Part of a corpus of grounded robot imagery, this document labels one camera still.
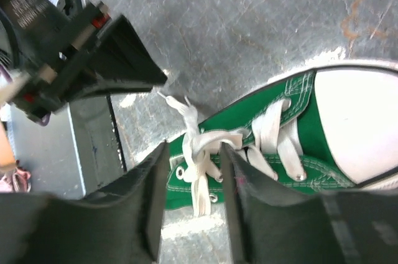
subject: sneaker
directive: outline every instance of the sneaker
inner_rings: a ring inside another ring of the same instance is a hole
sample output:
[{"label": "sneaker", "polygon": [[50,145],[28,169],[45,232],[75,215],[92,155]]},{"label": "sneaker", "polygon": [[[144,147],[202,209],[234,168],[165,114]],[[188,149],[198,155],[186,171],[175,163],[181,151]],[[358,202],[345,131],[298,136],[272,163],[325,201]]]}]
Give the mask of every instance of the sneaker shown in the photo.
[{"label": "sneaker", "polygon": [[398,64],[344,60],[270,81],[198,125],[165,97],[187,132],[170,143],[166,209],[196,215],[223,202],[222,141],[259,172],[303,194],[398,187]]}]

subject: red component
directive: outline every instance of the red component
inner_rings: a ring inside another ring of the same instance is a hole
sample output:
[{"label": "red component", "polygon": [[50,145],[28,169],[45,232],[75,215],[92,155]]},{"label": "red component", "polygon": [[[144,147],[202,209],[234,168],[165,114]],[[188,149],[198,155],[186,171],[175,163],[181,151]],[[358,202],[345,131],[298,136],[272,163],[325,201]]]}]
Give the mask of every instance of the red component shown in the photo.
[{"label": "red component", "polygon": [[96,29],[100,29],[106,24],[106,21],[108,21],[109,18],[111,18],[111,16],[109,16],[109,14],[105,14],[102,17],[94,19],[92,24],[95,26]]},{"label": "red component", "polygon": [[35,97],[33,97],[32,94],[25,94],[25,95],[24,95],[24,99],[25,99],[26,101],[28,101],[29,103],[33,103],[33,101],[35,100]]}]

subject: shoelace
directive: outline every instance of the shoelace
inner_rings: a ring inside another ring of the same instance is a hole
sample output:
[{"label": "shoelace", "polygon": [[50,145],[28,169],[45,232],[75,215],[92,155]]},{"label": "shoelace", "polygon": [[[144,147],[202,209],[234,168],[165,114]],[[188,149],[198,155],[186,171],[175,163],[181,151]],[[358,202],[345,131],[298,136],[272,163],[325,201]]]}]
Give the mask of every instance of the shoelace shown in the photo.
[{"label": "shoelace", "polygon": [[210,154],[218,154],[220,143],[230,144],[249,164],[277,180],[278,175],[263,157],[263,154],[278,154],[287,175],[295,181],[307,178],[299,154],[302,148],[297,131],[297,121],[294,119],[281,127],[282,111],[290,107],[289,99],[278,100],[268,106],[263,115],[252,121],[254,144],[243,149],[243,138],[249,132],[244,128],[234,131],[216,130],[200,133],[198,127],[197,109],[185,97],[187,105],[180,103],[174,97],[163,96],[168,105],[176,109],[182,116],[187,127],[182,143],[182,152],[187,163],[185,172],[178,171],[179,179],[191,183],[191,195],[194,215],[210,215],[211,194],[209,193],[206,174],[222,182],[221,171],[211,161]]}]

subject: gray table surface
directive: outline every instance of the gray table surface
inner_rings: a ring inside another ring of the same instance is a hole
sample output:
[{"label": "gray table surface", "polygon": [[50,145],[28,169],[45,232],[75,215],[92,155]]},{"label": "gray table surface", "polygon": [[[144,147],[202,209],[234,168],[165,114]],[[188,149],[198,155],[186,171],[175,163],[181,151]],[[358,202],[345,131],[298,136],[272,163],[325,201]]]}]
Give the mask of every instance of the gray table surface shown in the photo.
[{"label": "gray table surface", "polygon": [[[398,59],[398,0],[102,1],[129,18],[168,75],[162,91],[188,95],[201,120],[310,62]],[[156,93],[113,97],[113,105],[130,167],[184,130]],[[162,263],[231,261],[223,207],[214,208],[195,220],[189,208],[166,213]]]}]

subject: shoe tongue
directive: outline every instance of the shoe tongue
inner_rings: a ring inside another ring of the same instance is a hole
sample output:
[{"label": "shoe tongue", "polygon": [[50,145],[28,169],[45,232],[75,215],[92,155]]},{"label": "shoe tongue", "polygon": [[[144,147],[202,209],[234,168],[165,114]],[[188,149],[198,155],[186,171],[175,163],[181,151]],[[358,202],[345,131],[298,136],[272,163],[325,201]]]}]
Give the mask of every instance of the shoe tongue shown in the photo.
[{"label": "shoe tongue", "polygon": [[298,122],[305,153],[328,162],[334,159],[355,183],[396,167],[396,75],[380,70],[329,70],[317,73],[314,88],[312,102]]}]

